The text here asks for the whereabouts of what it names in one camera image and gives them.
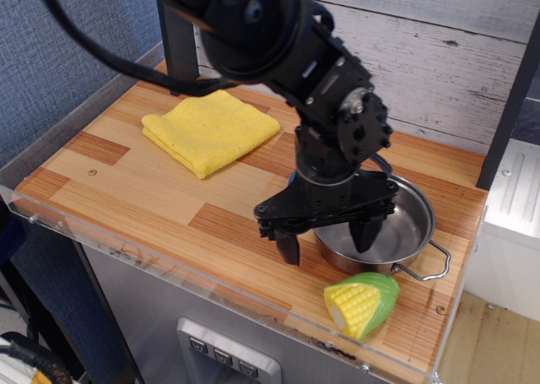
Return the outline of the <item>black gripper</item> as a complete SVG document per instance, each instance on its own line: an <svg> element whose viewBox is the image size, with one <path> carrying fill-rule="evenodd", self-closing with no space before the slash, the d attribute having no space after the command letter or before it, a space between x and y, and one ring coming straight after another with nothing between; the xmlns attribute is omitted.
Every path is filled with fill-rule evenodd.
<svg viewBox="0 0 540 384"><path fill-rule="evenodd" d="M355 251L368 251L382 221L394 212L399 187L386 173L357 170L331 185L315 184L299 172L281 192L254 210L261 237L276 241L283 260L300 265L297 235L322 226L348 223Z"/></svg>

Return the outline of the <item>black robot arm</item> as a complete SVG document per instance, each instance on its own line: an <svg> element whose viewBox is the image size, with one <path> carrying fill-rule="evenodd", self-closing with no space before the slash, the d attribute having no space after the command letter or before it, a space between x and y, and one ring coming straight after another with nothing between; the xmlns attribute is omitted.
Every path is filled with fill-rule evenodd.
<svg viewBox="0 0 540 384"><path fill-rule="evenodd" d="M201 31L213 68L237 84L264 84L299 114L296 174L258 204L263 237L298 264L298 235L346 223L367 251L393 212L390 171L362 163L390 144L387 109L370 74L311 0L163 0Z"/></svg>

